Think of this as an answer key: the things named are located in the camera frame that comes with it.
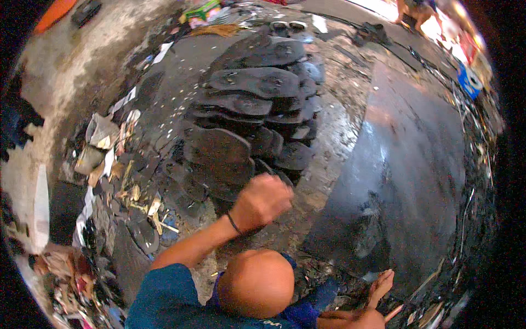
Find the teal shirt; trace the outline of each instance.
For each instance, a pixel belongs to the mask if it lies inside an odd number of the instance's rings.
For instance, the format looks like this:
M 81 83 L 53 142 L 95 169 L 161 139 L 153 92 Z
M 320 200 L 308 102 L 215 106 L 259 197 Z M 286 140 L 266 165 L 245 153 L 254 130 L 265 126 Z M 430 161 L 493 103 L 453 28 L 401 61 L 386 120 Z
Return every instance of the teal shirt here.
M 146 274 L 129 310 L 125 328 L 292 329 L 293 325 L 276 318 L 235 317 L 216 307 L 202 306 L 190 270 L 182 264 L 172 264 Z

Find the hand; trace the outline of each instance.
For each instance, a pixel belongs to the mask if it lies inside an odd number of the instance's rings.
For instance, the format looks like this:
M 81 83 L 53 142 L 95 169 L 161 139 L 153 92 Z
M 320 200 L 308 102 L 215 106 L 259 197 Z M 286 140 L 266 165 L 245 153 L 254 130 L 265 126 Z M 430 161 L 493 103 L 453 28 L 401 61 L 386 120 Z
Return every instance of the hand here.
M 391 269 L 384 271 L 378 275 L 378 279 L 374 281 L 369 289 L 369 303 L 368 307 L 376 308 L 378 302 L 382 297 L 387 294 L 389 290 L 393 287 L 393 278 L 395 277 L 395 272 Z
M 230 216 L 241 232 L 255 230 L 289 210 L 293 196 L 292 188 L 278 176 L 261 174 L 239 193 Z

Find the wooden stick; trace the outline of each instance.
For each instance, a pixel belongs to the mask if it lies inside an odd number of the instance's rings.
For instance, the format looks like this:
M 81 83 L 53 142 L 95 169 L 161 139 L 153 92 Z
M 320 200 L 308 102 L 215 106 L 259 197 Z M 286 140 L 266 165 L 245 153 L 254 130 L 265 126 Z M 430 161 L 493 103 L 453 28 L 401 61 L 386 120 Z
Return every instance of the wooden stick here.
M 164 226 L 164 227 L 166 227 L 166 228 L 168 228 L 168 229 L 174 231 L 175 233 L 179 233 L 179 230 L 176 229 L 175 227 L 171 227 L 170 225 L 166 225 L 166 224 L 163 223 L 163 222 L 159 222 L 159 224 L 161 224 L 162 226 Z

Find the black bracelet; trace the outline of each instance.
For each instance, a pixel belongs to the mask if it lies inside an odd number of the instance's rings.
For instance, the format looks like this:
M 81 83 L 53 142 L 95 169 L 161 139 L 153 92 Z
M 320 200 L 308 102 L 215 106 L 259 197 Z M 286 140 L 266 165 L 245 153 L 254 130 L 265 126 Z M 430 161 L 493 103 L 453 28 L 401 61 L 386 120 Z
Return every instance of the black bracelet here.
M 237 231 L 237 233 L 242 234 L 239 228 L 237 227 L 236 223 L 234 223 L 234 220 L 232 219 L 232 216 L 230 216 L 230 212 L 227 212 L 228 219 L 230 220 L 230 223 L 234 227 L 234 229 Z

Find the cloth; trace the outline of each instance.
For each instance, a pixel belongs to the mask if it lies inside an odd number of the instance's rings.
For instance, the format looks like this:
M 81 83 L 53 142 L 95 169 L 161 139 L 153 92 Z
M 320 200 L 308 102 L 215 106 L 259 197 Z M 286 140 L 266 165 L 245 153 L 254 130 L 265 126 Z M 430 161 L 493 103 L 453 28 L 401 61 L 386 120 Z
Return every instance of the cloth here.
M 257 320 L 223 313 L 215 306 L 202 306 L 190 270 L 172 264 L 146 274 L 125 322 L 126 329 L 161 328 L 295 328 L 287 320 Z

